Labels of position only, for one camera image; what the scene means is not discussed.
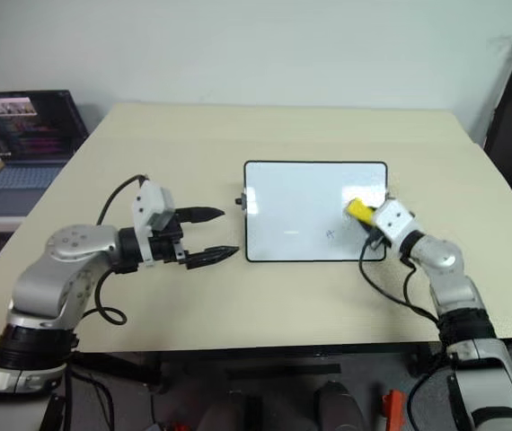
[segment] yellow marker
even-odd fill
[[[350,214],[352,217],[358,219],[360,222],[374,225],[374,222],[372,221],[374,210],[364,205],[362,199],[352,199],[352,201],[346,207],[346,212]]]

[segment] whiteboard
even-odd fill
[[[246,162],[246,259],[358,260],[367,233],[345,208],[381,206],[386,186],[383,162]],[[380,246],[365,259],[384,257]]]

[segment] laptop keyboard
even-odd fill
[[[0,189],[46,189],[60,170],[60,167],[4,168],[0,171]]]

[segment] laptop screen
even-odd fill
[[[0,92],[4,161],[67,160],[87,137],[70,92]]]

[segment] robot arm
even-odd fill
[[[47,241],[42,256],[18,278],[0,336],[0,396],[18,400],[20,411],[40,414],[20,413],[19,417],[37,421],[11,424],[12,429],[41,428],[50,393],[78,344],[74,330],[99,280],[110,272],[137,271],[141,262],[150,266],[162,260],[198,268],[238,250],[228,246],[199,253],[184,250],[181,223],[204,222],[224,212],[208,207],[176,209],[170,192],[149,180],[142,183],[132,211],[134,228],[117,231],[112,226],[83,224],[59,230]],[[9,426],[2,402],[0,429],[5,429]]]
[[[349,212],[355,214],[353,206]],[[424,234],[396,199],[387,199],[369,218],[364,221],[392,251],[413,260],[429,278],[439,337],[454,370],[447,382],[458,429],[512,429],[512,360],[478,289],[463,272],[460,249]]]

